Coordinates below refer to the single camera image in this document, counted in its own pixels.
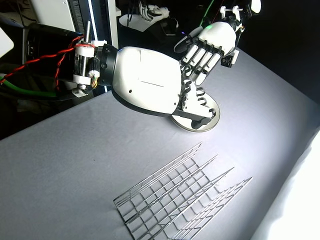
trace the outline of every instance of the light strip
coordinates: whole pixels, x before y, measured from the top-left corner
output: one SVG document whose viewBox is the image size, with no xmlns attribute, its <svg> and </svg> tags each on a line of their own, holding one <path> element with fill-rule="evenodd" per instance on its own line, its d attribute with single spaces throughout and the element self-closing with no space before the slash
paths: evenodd
<svg viewBox="0 0 320 240">
<path fill-rule="evenodd" d="M 90 11 L 90 16 L 91 16 L 91 23 L 92 23 L 92 28 L 93 28 L 94 40 L 98 40 L 97 29 L 96 29 L 96 22 L 95 22 L 95 15 L 94 15 L 94 11 L 93 11 L 93 9 L 92 9 L 92 2 L 91 2 L 91 0 L 88 0 L 88 4 L 89 4 L 89 11 Z"/>
</svg>

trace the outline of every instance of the tabletop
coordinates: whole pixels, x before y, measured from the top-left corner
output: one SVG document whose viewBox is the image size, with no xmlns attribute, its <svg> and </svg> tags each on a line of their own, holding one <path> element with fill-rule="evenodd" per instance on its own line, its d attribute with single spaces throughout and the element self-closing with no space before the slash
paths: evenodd
<svg viewBox="0 0 320 240">
<path fill-rule="evenodd" d="M 320 125 L 313 101 L 244 52 L 203 84 L 216 127 L 188 132 L 110 92 L 0 142 L 0 239 L 131 239 L 113 199 L 199 142 L 252 181 L 195 239 L 247 240 Z"/>
</svg>

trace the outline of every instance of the gray table surface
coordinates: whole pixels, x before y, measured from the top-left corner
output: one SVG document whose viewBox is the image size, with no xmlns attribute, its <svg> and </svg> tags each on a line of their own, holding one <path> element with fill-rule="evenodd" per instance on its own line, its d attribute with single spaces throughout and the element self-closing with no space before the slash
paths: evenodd
<svg viewBox="0 0 320 240">
<path fill-rule="evenodd" d="M 319 107 L 256 60 L 204 83 L 221 118 L 193 133 L 132 111 L 111 93 L 0 142 L 0 239 L 131 239 L 113 199 L 198 142 L 195 159 L 253 177 L 197 237 L 247 240 L 320 124 Z"/>
</svg>

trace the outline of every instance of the wire rack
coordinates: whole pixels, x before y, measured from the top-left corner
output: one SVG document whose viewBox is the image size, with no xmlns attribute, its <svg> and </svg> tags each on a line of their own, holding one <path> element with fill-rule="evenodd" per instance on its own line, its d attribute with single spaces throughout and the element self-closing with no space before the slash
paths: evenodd
<svg viewBox="0 0 320 240">
<path fill-rule="evenodd" d="M 201 143 L 136 184 L 114 200 L 135 240 L 186 240 L 194 238 L 252 179 L 224 190 L 215 185 L 233 168 L 209 179 L 193 159 Z"/>
</svg>

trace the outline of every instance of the green wire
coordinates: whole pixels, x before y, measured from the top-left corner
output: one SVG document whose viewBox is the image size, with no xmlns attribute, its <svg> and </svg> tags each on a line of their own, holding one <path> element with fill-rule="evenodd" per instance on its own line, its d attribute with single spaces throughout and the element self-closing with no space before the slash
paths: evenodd
<svg viewBox="0 0 320 240">
<path fill-rule="evenodd" d="M 202 19 L 201 19 L 201 22 L 200 22 L 199 27 L 200 27 L 200 26 L 202 25 L 202 23 L 204 22 L 204 18 L 207 16 L 207 13 L 208 13 L 209 9 L 211 8 L 211 5 L 214 3 L 214 1 L 215 1 L 215 0 L 212 0 L 212 1 L 210 2 L 208 8 L 206 9 L 206 11 L 205 11 L 205 13 L 204 13 L 204 15 L 203 15 L 203 17 L 202 17 Z"/>
<path fill-rule="evenodd" d="M 7 86 L 8 88 L 19 92 L 21 94 L 26 94 L 26 95 L 32 95 L 32 96 L 40 96 L 40 97 L 56 97 L 57 94 L 55 92 L 49 92 L 49 91 L 31 91 L 31 90 L 27 90 L 27 89 L 23 89 L 20 87 L 17 87 L 15 85 L 13 85 L 12 83 L 8 82 L 7 80 L 3 82 L 3 84 L 5 86 Z"/>
</svg>

